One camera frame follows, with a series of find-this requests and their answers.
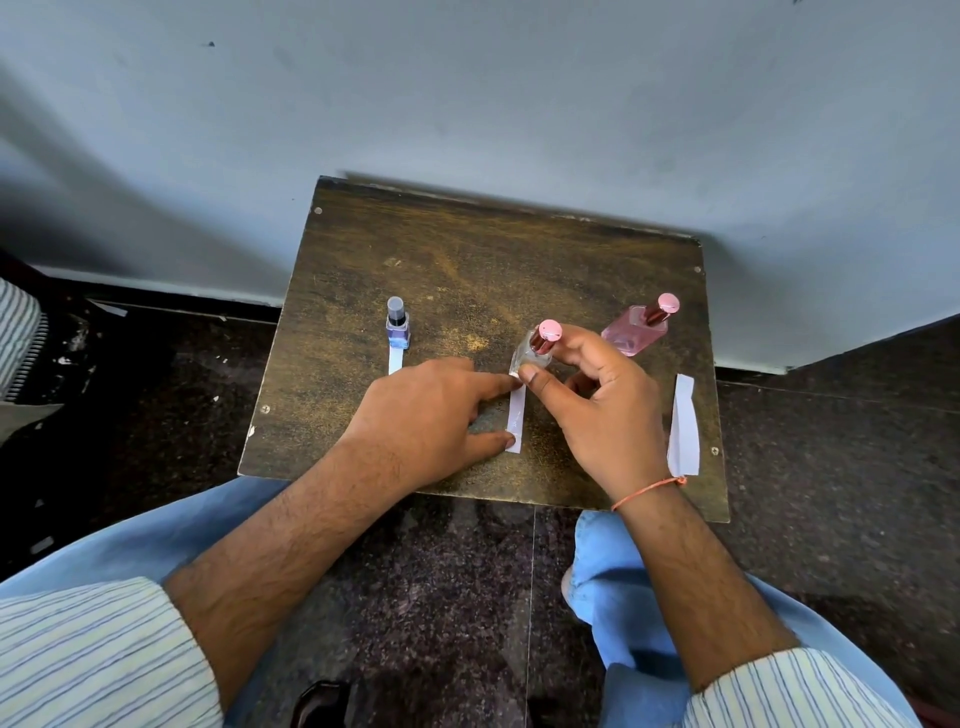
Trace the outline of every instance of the fingernail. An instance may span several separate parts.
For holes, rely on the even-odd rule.
[[[537,375],[537,367],[533,364],[524,364],[520,367],[516,373],[520,377],[520,381],[524,384],[529,384],[531,380]]]

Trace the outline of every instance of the scratched wooden surface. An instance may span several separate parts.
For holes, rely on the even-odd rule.
[[[687,238],[543,211],[474,204],[321,178],[253,413],[239,472],[295,478],[333,445],[367,386],[386,374],[386,301],[411,317],[405,364],[467,355],[506,372],[543,318],[602,329],[662,291],[682,309],[637,357],[659,382],[669,428],[674,376],[693,376],[701,469],[687,492],[711,521],[729,519],[703,256]],[[557,367],[560,374],[568,370]],[[479,429],[503,428],[507,400]],[[523,448],[430,489],[452,496],[609,507],[556,423],[527,396]]]

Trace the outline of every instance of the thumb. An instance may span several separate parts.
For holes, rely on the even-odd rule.
[[[524,364],[517,374],[520,375],[520,381],[537,395],[561,427],[574,409],[584,403],[573,390],[564,387],[555,376],[534,364]]]
[[[493,457],[494,455],[499,455],[512,445],[515,439],[514,435],[506,430],[499,432],[479,432],[475,435],[468,435],[467,462],[465,466],[473,465],[473,463],[486,460],[488,457]]]

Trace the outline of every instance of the person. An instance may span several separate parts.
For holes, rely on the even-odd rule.
[[[553,351],[578,369],[566,385],[533,365],[520,378],[611,502],[670,478],[656,382],[582,328]],[[517,386],[462,358],[402,369],[289,487],[238,478],[15,575],[0,585],[0,724],[236,722],[280,625],[343,551],[512,443],[468,426]],[[564,596],[608,668],[603,725],[919,725],[862,652],[746,576],[676,483],[581,516]]]

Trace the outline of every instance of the bracelet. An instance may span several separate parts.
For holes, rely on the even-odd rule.
[[[628,500],[633,500],[637,496],[642,496],[647,491],[652,491],[654,488],[659,488],[661,485],[667,485],[668,483],[676,483],[677,485],[683,488],[683,486],[686,485],[686,478],[683,475],[680,475],[679,477],[668,477],[666,480],[658,480],[656,483],[652,483],[651,485],[648,485],[646,488],[640,488],[640,490],[638,490],[636,493],[631,493],[627,497],[621,498],[616,503],[614,503],[610,509],[612,511],[615,511],[617,508],[619,508],[621,505],[626,503]]]

